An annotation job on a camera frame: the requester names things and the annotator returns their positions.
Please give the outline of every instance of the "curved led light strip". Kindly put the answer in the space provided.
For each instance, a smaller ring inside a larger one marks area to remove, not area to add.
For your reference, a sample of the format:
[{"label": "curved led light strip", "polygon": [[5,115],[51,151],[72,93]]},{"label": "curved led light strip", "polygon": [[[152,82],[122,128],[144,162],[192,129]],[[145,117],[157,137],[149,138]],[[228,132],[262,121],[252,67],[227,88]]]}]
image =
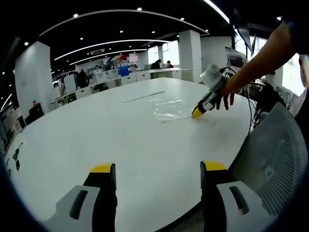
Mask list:
[{"label": "curved led light strip", "polygon": [[126,51],[109,52],[109,53],[97,55],[97,56],[94,56],[94,57],[88,57],[88,58],[86,58],[86,59],[81,59],[81,60],[79,60],[79,61],[77,61],[77,62],[71,63],[70,65],[76,64],[76,63],[81,62],[81,61],[84,61],[84,60],[93,59],[93,58],[101,57],[101,56],[105,56],[105,55],[110,55],[110,54],[115,54],[115,53],[120,53],[120,52],[136,52],[136,51],[147,51],[147,49],[133,49],[133,50],[126,50]]},{"label": "curved led light strip", "polygon": [[5,100],[3,106],[1,107],[1,110],[4,108],[5,104],[7,103],[7,101],[9,100],[9,98],[11,97],[12,94],[10,94],[10,96],[7,98],[7,100]]},{"label": "curved led light strip", "polygon": [[58,60],[58,59],[63,58],[65,56],[69,55],[69,54],[72,54],[74,52],[78,52],[78,51],[81,51],[81,50],[84,50],[84,49],[87,49],[87,48],[91,48],[91,47],[95,47],[95,46],[101,46],[101,45],[106,45],[106,44],[114,44],[114,43],[122,43],[122,42],[137,42],[137,41],[170,43],[170,41],[166,41],[166,40],[118,40],[118,41],[111,41],[111,42],[106,42],[106,43],[98,43],[98,44],[91,45],[91,46],[88,46],[88,47],[83,47],[83,48],[77,49],[75,51],[69,52],[67,54],[64,54],[62,56],[59,56],[54,60]]},{"label": "curved led light strip", "polygon": [[[211,5],[210,3],[208,3],[208,4],[209,4],[215,11],[217,11],[217,10],[216,10],[213,6],[215,6],[219,11],[221,11],[221,10],[220,10],[215,4],[213,4],[212,2],[211,2],[212,5]],[[161,17],[165,17],[165,18],[169,18],[169,19],[173,19],[173,20],[179,21],[179,22],[181,22],[181,23],[185,23],[185,24],[187,24],[187,25],[189,25],[189,26],[192,26],[192,27],[194,27],[194,28],[196,28],[196,29],[202,31],[203,33],[206,33],[206,34],[210,35],[208,32],[205,32],[205,30],[202,29],[202,28],[199,28],[199,27],[197,27],[197,26],[195,26],[195,25],[193,25],[193,24],[191,24],[191,23],[188,23],[188,22],[186,22],[186,21],[182,21],[182,20],[180,20],[180,19],[178,19],[178,18],[174,18],[174,17],[172,17],[172,16],[168,16],[168,15],[165,15],[165,14],[160,14],[160,13],[151,12],[151,11],[138,11],[138,10],[118,9],[118,10],[94,11],[94,12],[90,12],[90,13],[86,13],[86,14],[79,15],[77,18],[74,18],[74,17],[73,17],[73,18],[69,18],[69,19],[64,20],[64,21],[62,21],[62,22],[60,22],[60,23],[58,23],[58,24],[52,26],[51,28],[49,28],[49,29],[43,31],[39,36],[42,36],[42,35],[44,35],[45,33],[49,32],[51,29],[54,29],[54,28],[56,28],[56,27],[58,27],[58,26],[60,26],[60,25],[62,25],[62,24],[64,24],[64,23],[70,22],[71,20],[75,20],[75,19],[78,19],[78,18],[80,18],[80,17],[84,17],[84,16],[88,16],[88,15],[96,15],[96,14],[100,14],[100,13],[110,13],[110,12],[135,12],[135,13],[142,13],[142,14],[150,14],[150,15],[161,16]]]},{"label": "curved led light strip", "polygon": [[204,0],[212,9],[214,9],[222,18],[228,23],[230,23],[230,19],[223,13],[222,10],[219,9],[211,0]]}]

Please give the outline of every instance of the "finger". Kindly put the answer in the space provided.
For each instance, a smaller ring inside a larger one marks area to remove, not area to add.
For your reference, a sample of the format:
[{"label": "finger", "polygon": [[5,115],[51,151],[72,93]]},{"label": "finger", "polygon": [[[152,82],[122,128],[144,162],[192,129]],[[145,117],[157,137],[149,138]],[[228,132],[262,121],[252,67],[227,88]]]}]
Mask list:
[{"label": "finger", "polygon": [[228,110],[227,97],[228,97],[228,96],[224,96],[224,97],[223,97],[223,102],[224,102],[224,106],[225,106],[225,109],[226,109],[226,110]]},{"label": "finger", "polygon": [[217,101],[216,106],[217,106],[217,110],[220,109],[220,104],[221,104],[221,99]]},{"label": "finger", "polygon": [[230,102],[231,102],[231,105],[233,105],[234,104],[234,93],[232,93],[231,95],[230,95]]}]

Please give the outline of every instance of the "office desk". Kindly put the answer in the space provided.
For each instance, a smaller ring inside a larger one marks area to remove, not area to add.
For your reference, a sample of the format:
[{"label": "office desk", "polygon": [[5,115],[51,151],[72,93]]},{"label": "office desk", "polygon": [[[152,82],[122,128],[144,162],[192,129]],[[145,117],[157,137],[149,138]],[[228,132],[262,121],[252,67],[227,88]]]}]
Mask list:
[{"label": "office desk", "polygon": [[[123,100],[164,93],[124,103]],[[156,231],[201,198],[200,162],[230,166],[247,135],[248,101],[235,95],[229,111],[162,123],[150,100],[180,98],[191,114],[207,92],[204,85],[158,78],[109,89],[74,101],[39,118],[18,135],[8,152],[17,192],[39,220],[82,185],[96,165],[116,164],[117,232]],[[20,169],[12,159],[19,143]]]}]

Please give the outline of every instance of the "yellow tip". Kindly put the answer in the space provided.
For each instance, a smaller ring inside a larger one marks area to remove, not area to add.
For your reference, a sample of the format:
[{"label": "yellow tip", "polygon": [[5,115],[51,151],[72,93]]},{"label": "yellow tip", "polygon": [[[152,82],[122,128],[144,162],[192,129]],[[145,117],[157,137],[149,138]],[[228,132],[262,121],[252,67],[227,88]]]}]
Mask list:
[{"label": "yellow tip", "polygon": [[201,117],[202,115],[203,115],[203,113],[200,112],[200,111],[198,110],[198,108],[195,109],[195,111],[192,113],[192,117],[193,117],[193,118],[195,118],[195,117]]}]

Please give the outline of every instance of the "human arm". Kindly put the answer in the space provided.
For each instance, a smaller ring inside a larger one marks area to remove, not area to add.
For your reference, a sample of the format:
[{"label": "human arm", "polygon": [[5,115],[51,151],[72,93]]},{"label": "human arm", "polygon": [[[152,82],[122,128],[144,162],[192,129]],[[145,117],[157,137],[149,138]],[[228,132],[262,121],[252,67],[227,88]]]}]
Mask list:
[{"label": "human arm", "polygon": [[227,96],[243,88],[246,84],[281,67],[296,53],[289,27],[282,22],[273,31],[261,51],[241,70],[227,80],[221,94],[228,109]]}]

